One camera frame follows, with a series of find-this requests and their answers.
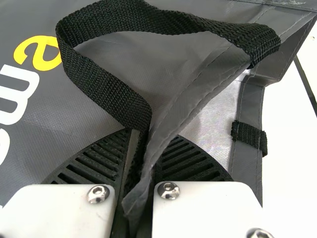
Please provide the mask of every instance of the strap loop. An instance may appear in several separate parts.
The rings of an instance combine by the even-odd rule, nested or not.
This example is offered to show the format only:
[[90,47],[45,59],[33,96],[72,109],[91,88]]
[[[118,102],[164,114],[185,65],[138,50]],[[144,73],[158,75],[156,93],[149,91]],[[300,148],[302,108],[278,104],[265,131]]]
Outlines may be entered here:
[[235,120],[232,123],[231,136],[233,141],[241,141],[262,150],[263,157],[267,155],[267,137],[265,131]]
[[65,73],[90,99],[123,126],[145,132],[152,117],[150,105],[121,80],[73,48],[89,39],[121,31],[164,35],[210,31],[242,48],[250,67],[280,46],[280,38],[265,25],[233,24],[179,11],[160,10],[143,0],[102,0],[63,18],[56,26]]

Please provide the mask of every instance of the gray nylon sheet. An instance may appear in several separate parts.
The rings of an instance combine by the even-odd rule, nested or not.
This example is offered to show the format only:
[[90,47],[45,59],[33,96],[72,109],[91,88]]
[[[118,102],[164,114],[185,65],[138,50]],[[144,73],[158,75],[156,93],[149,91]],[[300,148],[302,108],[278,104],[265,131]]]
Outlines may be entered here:
[[[0,205],[4,205],[21,187],[40,183],[82,148],[122,129],[117,121],[70,82],[61,64],[47,71],[34,67],[32,56],[37,48],[36,42],[26,47],[28,57],[23,63],[18,63],[13,57],[21,42],[34,36],[55,36],[54,28],[60,19],[93,2],[0,2],[0,68],[9,65],[39,76],[38,86],[27,99],[22,117],[11,124],[4,124],[0,119],[0,129],[9,136],[9,150],[0,165]],[[148,2],[162,9],[185,11],[214,20],[266,24],[280,35],[282,41],[315,16],[308,11],[240,1]],[[127,83],[153,109],[143,183],[131,191],[123,203],[133,220],[146,201],[150,170],[160,153],[174,135],[248,67],[248,56],[211,33],[183,36],[114,33],[88,41],[76,50]],[[52,60],[57,53],[55,47],[47,47],[43,58]],[[16,90],[28,88],[25,81],[3,74],[0,74],[0,86]],[[11,113],[14,110],[14,104],[0,101],[0,111]],[[131,204],[136,204],[135,200],[140,202],[136,213],[131,207]]]

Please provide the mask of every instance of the slotted vent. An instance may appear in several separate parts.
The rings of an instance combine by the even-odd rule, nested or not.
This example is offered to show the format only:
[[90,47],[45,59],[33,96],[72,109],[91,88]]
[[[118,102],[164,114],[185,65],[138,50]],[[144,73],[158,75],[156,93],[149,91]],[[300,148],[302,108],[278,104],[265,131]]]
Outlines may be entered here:
[[228,172],[203,149],[182,136],[174,138],[156,165],[160,181],[233,181]]
[[60,165],[43,183],[108,184],[119,189],[130,134],[130,129],[123,129],[89,145]]

